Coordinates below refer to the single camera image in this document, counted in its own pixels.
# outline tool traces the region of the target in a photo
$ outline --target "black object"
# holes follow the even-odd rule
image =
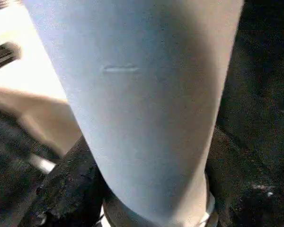
[[[19,57],[19,48],[11,43],[0,45],[0,68]]]
[[[21,0],[0,0],[0,9],[3,9],[7,6],[9,6],[9,4],[15,4],[15,3],[21,3]]]
[[[28,163],[31,154],[57,162],[48,146],[30,136],[16,117],[0,111],[0,226],[17,224],[45,177]]]
[[[106,184],[83,137],[46,176],[18,227],[92,227]]]

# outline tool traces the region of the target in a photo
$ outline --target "cylindrical post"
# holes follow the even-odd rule
[[[195,226],[242,1],[24,1],[108,186]]]

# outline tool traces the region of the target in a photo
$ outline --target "pvc pipe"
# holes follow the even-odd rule
[[[242,1],[24,1],[112,192],[196,226]]]

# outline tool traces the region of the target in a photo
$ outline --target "dark surface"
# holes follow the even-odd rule
[[[91,227],[106,184],[83,137],[45,178],[18,227]]]
[[[284,227],[282,185],[257,154],[218,128],[206,172],[222,227]]]
[[[0,226],[16,226],[45,177],[27,159],[30,153],[57,162],[49,147],[32,138],[15,117],[0,111]]]
[[[246,1],[217,125],[207,173],[221,226],[284,226],[284,0]]]

